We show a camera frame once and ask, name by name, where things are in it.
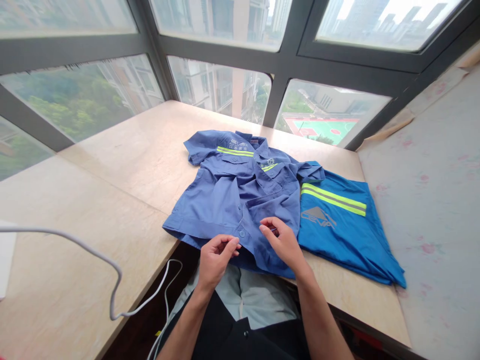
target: light wood tabletop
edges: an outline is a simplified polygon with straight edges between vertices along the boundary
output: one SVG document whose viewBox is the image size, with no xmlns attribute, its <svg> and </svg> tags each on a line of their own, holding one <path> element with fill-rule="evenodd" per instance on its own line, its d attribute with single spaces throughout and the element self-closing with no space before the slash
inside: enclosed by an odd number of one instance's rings
<svg viewBox="0 0 480 360">
<path fill-rule="evenodd" d="M 178 245 L 162 224 L 197 173 L 183 142 L 211 129 L 262 136 L 298 161 L 364 180 L 355 152 L 171 100 L 0 182 L 0 220 L 63 230 L 109 256 L 124 273 L 115 312 L 134 309 Z M 304 254 L 331 305 L 410 346 L 392 286 Z M 100 357 L 125 323 L 109 318 L 115 280 L 67 240 L 18 234 L 0 302 L 0 356 Z"/>
</svg>

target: blue fabric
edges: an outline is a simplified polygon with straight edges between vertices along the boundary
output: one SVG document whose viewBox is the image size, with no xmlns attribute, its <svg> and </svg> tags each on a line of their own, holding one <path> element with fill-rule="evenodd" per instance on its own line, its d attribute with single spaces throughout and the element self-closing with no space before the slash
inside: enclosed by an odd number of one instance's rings
<svg viewBox="0 0 480 360">
<path fill-rule="evenodd" d="M 269 147 L 264 137 L 239 131 L 198 131 L 184 144 L 188 161 L 200 168 L 163 228 L 198 249 L 218 234 L 236 236 L 243 246 L 234 260 L 237 266 L 292 279 L 292 270 L 260 232 L 260 220 L 278 217 L 297 235 L 299 181 L 321 182 L 323 168 L 298 162 Z M 221 152 L 218 147 L 252 156 Z"/>
<path fill-rule="evenodd" d="M 368 184 L 325 171 L 325 180 L 315 186 L 365 204 L 366 216 L 303 193 L 300 246 L 379 283 L 406 288 L 404 270 L 390 251 Z"/>
</svg>

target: reflective stripe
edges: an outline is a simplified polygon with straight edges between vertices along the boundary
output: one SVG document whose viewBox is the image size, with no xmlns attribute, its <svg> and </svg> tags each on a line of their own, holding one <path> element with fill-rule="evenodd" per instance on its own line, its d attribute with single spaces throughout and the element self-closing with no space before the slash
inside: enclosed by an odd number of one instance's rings
<svg viewBox="0 0 480 360">
<path fill-rule="evenodd" d="M 268 170 L 270 170 L 271 168 L 273 168 L 273 167 L 275 167 L 275 166 L 277 166 L 277 165 L 278 165 L 278 164 L 273 164 L 273 165 L 270 165 L 270 166 L 267 166 L 267 167 L 262 168 L 262 170 L 263 170 L 263 171 L 268 171 Z"/>
<path fill-rule="evenodd" d="M 233 149 L 228 149 L 226 147 L 221 147 L 221 146 L 218 146 L 216 149 L 222 153 L 229 152 L 229 153 L 235 153 L 236 155 L 252 155 L 252 156 L 254 155 L 254 153 L 251 151 L 233 150 Z"/>
<path fill-rule="evenodd" d="M 322 194 L 326 197 L 329 197 L 329 198 L 333 198 L 333 199 L 335 199 L 337 201 L 340 201 L 342 203 L 346 203 L 350 206 L 357 207 L 357 208 L 360 208 L 360 209 L 363 209 L 363 210 L 367 209 L 367 205 L 365 205 L 364 203 L 349 199 L 348 197 L 343 197 L 343 196 L 337 195 L 333 192 L 326 191 L 322 188 L 313 186 L 312 184 L 309 184 L 309 183 L 304 183 L 301 188 L 302 189 L 309 188 L 310 190 L 313 190 L 314 192 L 320 193 L 320 194 Z"/>
<path fill-rule="evenodd" d="M 318 192 L 316 192 L 316 191 L 314 191 L 314 190 L 312 190 L 308 187 L 302 187 L 302 190 L 301 190 L 300 194 L 309 194 L 309 195 L 312 195 L 312 196 L 314 196 L 314 197 L 316 197 L 320 200 L 323 200 L 323 201 L 325 201 L 329 204 L 332 204 L 332 205 L 338 206 L 342 209 L 348 210 L 349 212 L 352 212 L 352 213 L 355 213 L 355 214 L 358 214 L 358 215 L 361 215 L 361 216 L 367 216 L 366 211 L 361 207 L 353 206 L 353 205 L 350 205 L 350 204 L 345 203 L 343 201 L 339 201 L 339 200 L 337 200 L 335 198 L 332 198 L 330 196 L 318 193 Z"/>
<path fill-rule="evenodd" d="M 239 154 L 239 153 L 236 153 L 236 152 L 225 151 L 225 150 L 220 149 L 220 148 L 217 148 L 216 150 L 219 151 L 219 152 L 221 152 L 221 153 L 230 154 L 230 155 L 246 156 L 246 157 L 250 157 L 250 158 L 253 158 L 253 157 L 254 157 L 254 154 L 253 154 L 253 153 L 251 153 L 251 154 L 247 154 L 247 153 Z"/>
</svg>

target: glass pane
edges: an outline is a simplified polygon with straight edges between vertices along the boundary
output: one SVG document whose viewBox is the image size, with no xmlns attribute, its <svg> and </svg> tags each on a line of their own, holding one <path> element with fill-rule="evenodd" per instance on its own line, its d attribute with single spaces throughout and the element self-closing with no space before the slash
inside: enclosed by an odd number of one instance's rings
<svg viewBox="0 0 480 360">
<path fill-rule="evenodd" d="M 53 154 L 52 150 L 0 116 L 0 181 Z"/>
<path fill-rule="evenodd" d="M 126 0 L 0 1 L 0 39 L 136 32 Z"/>
<path fill-rule="evenodd" d="M 76 142 L 164 101 L 144 54 L 4 75 L 0 84 Z"/>
<path fill-rule="evenodd" d="M 262 124 L 272 81 L 268 75 L 175 56 L 168 63 L 182 103 Z"/>
<path fill-rule="evenodd" d="M 196 41 L 277 52 L 292 0 L 150 0 L 158 31 Z"/>
<path fill-rule="evenodd" d="M 415 52 L 461 0 L 330 0 L 315 40 Z"/>
<path fill-rule="evenodd" d="M 275 129 L 337 146 L 347 134 L 349 138 L 358 134 L 390 100 L 388 96 L 292 79 Z"/>
</svg>

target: sports court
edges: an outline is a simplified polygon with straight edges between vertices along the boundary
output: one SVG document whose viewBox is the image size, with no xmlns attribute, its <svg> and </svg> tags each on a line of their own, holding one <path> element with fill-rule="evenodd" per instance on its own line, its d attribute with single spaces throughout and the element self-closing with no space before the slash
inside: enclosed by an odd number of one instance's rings
<svg viewBox="0 0 480 360">
<path fill-rule="evenodd" d="M 298 136 L 317 137 L 322 135 L 338 145 L 345 135 L 355 126 L 359 119 L 312 119 L 312 118 L 284 118 L 293 134 Z"/>
</svg>

